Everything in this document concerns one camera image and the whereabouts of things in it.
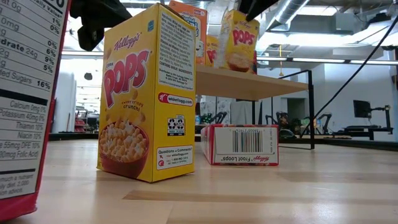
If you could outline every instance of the red and white box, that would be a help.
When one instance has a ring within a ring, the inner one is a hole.
[[[201,130],[201,148],[211,165],[279,165],[278,125],[212,124]]]

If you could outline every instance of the yellow cereal box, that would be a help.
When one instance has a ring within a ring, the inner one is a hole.
[[[206,37],[206,65],[213,67],[217,56],[218,39],[217,37],[207,35]]]
[[[170,1],[169,6],[196,28],[197,64],[205,65],[207,11],[177,1]]]
[[[242,12],[231,10],[226,13],[221,22],[214,66],[238,72],[250,72],[259,26],[257,20],[247,22],[246,15]]]
[[[194,27],[155,4],[104,49],[97,168],[148,182],[193,172]]]

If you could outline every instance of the ceiling pipe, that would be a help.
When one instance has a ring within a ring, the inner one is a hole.
[[[276,10],[273,12],[274,17],[268,23],[267,30],[271,30],[283,24],[288,24],[297,15],[299,10],[303,8],[310,0],[281,0]]]

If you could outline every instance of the barcode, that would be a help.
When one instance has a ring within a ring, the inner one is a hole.
[[[262,131],[232,131],[233,152],[262,152]]]

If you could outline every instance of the wooden shelf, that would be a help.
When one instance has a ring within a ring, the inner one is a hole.
[[[197,65],[197,94],[260,100],[308,89],[306,83]]]

